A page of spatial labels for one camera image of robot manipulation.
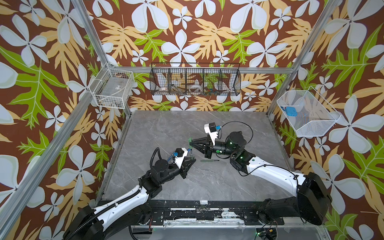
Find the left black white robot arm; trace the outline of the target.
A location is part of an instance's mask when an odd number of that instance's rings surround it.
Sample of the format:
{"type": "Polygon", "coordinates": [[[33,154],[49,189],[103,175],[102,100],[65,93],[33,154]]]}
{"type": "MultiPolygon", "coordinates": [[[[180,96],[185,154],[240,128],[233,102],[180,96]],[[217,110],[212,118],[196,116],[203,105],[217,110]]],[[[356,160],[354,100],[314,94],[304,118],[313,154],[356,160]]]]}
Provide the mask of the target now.
{"type": "Polygon", "coordinates": [[[64,240],[104,240],[107,231],[133,209],[146,204],[162,191],[162,185],[176,176],[187,177],[196,162],[191,149],[177,148],[169,159],[163,159],[156,148],[150,159],[150,169],[139,183],[126,194],[104,205],[82,208],[63,235],[64,240]]]}

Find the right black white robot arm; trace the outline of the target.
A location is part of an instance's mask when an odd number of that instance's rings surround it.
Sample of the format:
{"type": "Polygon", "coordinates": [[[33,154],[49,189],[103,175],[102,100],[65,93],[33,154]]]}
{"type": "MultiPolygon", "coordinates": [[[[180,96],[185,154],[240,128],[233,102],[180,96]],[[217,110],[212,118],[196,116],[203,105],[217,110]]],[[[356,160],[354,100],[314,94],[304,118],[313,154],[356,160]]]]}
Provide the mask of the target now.
{"type": "Polygon", "coordinates": [[[266,199],[257,209],[259,221],[269,224],[286,217],[298,217],[310,224],[320,226],[332,203],[322,179],[315,173],[307,175],[294,173],[272,165],[245,149],[247,141],[242,132],[232,132],[225,141],[218,141],[216,135],[190,140],[190,146],[205,155],[229,157],[230,164],[242,177],[262,178],[291,194],[279,200],[266,199]]]}

